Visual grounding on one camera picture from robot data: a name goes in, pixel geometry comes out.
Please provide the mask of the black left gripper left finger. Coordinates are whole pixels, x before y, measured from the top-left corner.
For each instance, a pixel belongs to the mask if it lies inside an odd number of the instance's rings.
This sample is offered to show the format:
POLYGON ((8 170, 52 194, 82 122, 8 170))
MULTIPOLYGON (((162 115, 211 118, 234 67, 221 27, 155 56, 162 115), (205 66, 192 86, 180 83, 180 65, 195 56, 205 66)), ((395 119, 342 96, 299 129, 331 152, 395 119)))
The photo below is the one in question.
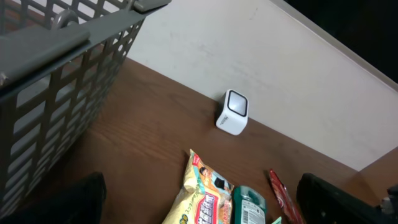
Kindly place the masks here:
POLYGON ((1 219, 2 224, 99 224, 107 189, 101 172, 1 219))

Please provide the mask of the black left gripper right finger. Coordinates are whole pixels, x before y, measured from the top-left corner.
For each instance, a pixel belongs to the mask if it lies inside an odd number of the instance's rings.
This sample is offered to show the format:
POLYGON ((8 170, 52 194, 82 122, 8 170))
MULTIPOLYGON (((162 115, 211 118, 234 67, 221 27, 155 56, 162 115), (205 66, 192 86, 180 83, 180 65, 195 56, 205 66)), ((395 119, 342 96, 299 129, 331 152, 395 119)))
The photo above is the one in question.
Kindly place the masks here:
POLYGON ((296 199, 307 223, 397 223, 397 215, 387 215, 311 173, 300 179, 296 199))

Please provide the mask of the orange snack bar wrapper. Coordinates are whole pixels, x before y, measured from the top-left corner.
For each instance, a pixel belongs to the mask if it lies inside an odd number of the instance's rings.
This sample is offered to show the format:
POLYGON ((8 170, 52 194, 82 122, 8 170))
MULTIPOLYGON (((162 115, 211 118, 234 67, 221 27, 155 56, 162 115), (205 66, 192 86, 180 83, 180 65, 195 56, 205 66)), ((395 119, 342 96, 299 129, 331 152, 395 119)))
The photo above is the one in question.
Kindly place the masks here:
POLYGON ((269 170, 269 178, 276 199, 289 222, 293 224, 304 224, 305 222, 291 199, 287 188, 272 169, 269 170))

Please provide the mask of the blue mouthwash bottle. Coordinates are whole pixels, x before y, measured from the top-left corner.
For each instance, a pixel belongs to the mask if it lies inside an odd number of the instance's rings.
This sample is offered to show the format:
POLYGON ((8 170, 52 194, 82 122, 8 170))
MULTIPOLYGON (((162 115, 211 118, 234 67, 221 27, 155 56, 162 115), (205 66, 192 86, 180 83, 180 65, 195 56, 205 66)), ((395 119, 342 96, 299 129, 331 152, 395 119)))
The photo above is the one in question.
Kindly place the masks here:
POLYGON ((265 224, 267 203, 254 189, 240 185, 233 191, 234 224, 265 224))

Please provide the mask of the light green wet wipes pack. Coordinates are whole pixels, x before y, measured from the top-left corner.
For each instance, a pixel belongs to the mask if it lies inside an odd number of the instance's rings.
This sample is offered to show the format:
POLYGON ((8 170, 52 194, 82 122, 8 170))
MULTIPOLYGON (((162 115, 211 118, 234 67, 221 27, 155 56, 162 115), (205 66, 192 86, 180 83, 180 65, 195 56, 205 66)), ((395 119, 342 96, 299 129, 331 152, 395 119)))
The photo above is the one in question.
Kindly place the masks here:
POLYGON ((271 224, 281 224, 282 223, 282 217, 277 218, 274 220, 271 224))

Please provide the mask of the yellow snack bag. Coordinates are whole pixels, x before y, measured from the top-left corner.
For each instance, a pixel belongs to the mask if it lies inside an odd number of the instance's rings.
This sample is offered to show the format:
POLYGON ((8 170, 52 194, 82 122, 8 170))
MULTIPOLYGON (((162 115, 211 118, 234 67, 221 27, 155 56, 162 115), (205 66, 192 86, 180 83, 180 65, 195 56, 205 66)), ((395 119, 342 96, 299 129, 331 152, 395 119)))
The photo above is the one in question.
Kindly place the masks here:
POLYGON ((233 184, 190 150, 182 188, 162 223, 230 224, 233 190, 233 184))

